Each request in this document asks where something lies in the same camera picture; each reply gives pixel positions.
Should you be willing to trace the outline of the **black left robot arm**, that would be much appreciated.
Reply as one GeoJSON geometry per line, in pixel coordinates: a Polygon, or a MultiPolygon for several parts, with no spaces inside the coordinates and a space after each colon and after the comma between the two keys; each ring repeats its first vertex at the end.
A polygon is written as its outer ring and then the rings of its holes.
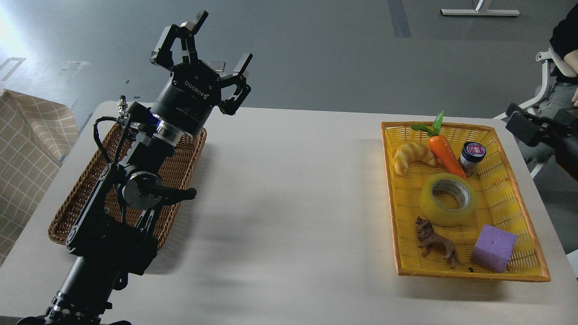
{"type": "Polygon", "coordinates": [[[118,117],[96,119],[93,140],[105,165],[65,241],[76,260],[45,314],[20,325],[101,323],[113,290],[126,288],[128,275],[143,275],[155,259],[162,209],[196,197],[194,188],[163,183],[163,163],[184,136],[200,134],[213,108],[235,115],[251,91],[244,76],[251,53],[229,75],[198,58],[195,37],[208,15],[163,30],[150,62],[171,76],[151,107],[121,96],[118,117]]]}

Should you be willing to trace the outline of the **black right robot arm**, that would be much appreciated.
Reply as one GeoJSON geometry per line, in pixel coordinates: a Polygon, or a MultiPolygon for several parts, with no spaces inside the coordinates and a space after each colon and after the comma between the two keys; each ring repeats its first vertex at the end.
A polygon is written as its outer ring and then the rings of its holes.
{"type": "Polygon", "coordinates": [[[556,163],[578,179],[577,117],[559,110],[553,119],[536,116],[511,103],[506,111],[506,129],[526,146],[545,144],[555,150],[556,163]]]}

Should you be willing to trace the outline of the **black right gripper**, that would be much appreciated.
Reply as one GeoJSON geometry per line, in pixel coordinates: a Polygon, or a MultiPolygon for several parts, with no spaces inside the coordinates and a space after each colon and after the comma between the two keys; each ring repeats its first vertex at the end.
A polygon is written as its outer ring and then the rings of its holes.
{"type": "Polygon", "coordinates": [[[526,146],[535,147],[540,143],[556,144],[565,138],[565,126],[553,119],[539,117],[511,103],[506,110],[506,129],[526,146]]]}

